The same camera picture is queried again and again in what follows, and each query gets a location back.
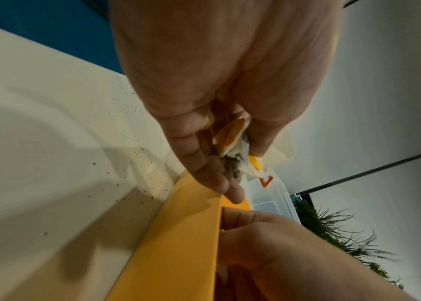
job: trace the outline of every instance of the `skin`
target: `skin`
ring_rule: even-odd
[[[222,209],[218,301],[414,301],[352,256],[285,217]]]
[[[244,191],[213,153],[209,126],[224,107],[252,117],[263,156],[300,116],[331,61],[339,0],[110,0],[120,64],[194,178],[232,202]]]

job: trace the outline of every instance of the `green plant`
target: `green plant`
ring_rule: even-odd
[[[343,229],[342,222],[354,218],[353,215],[343,214],[343,211],[335,213],[329,213],[329,210],[323,212],[316,211],[313,206],[301,198],[297,198],[293,204],[295,205],[300,222],[304,227],[358,259],[361,263],[399,289],[404,289],[404,286],[399,284],[400,279],[392,281],[381,265],[370,261],[373,258],[393,260],[391,257],[395,255],[394,253],[380,250],[377,248],[377,245],[373,244],[376,240],[376,234],[374,232],[368,238],[362,239],[357,235],[359,232],[350,232]]]

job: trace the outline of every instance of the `orange clip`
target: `orange clip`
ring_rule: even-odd
[[[270,184],[270,182],[274,179],[274,177],[270,176],[266,182],[264,181],[264,178],[259,178],[259,179],[260,179],[260,183],[262,184],[262,187],[265,188]]]

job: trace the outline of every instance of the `clear plastic container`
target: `clear plastic container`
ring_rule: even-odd
[[[253,179],[243,185],[250,208],[282,215],[301,224],[290,195],[280,177],[272,169],[268,169],[267,174],[274,179],[266,188],[262,187],[259,179]]]

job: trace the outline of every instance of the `white wall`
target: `white wall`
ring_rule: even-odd
[[[343,10],[335,60],[290,126],[290,193],[421,153],[421,1],[361,0]]]
[[[421,298],[421,159],[312,193],[316,208],[348,209],[349,231],[377,234],[382,250],[398,262],[378,260],[390,274]]]

